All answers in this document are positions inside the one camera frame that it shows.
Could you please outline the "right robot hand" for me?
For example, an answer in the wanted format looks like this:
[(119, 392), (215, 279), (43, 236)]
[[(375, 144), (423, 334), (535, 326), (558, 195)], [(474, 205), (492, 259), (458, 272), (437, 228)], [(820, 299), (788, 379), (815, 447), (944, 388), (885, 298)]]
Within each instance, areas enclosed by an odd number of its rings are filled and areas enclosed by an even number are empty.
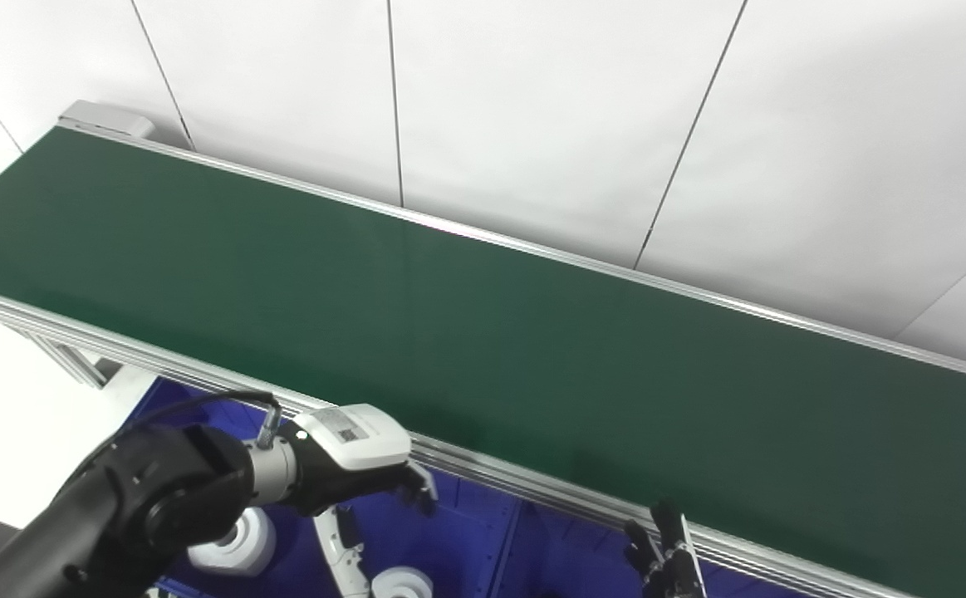
[(680, 508), (661, 500), (650, 508), (657, 537), (637, 520), (626, 520), (623, 531), (630, 544), (623, 554), (637, 571), (642, 597), (706, 597), (690, 530)]

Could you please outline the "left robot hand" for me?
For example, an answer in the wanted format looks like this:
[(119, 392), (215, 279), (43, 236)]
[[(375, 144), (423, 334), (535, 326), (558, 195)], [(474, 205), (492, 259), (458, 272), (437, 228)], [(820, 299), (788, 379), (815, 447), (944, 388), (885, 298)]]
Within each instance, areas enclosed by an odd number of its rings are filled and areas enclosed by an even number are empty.
[(277, 500), (313, 529), (342, 597), (371, 597), (361, 563), (364, 542), (346, 501), (372, 493), (400, 493), (423, 513), (438, 502), (433, 474), (410, 457), (413, 440), (402, 424), (371, 404), (316, 409), (294, 416), (275, 432), (285, 455), (286, 481)]

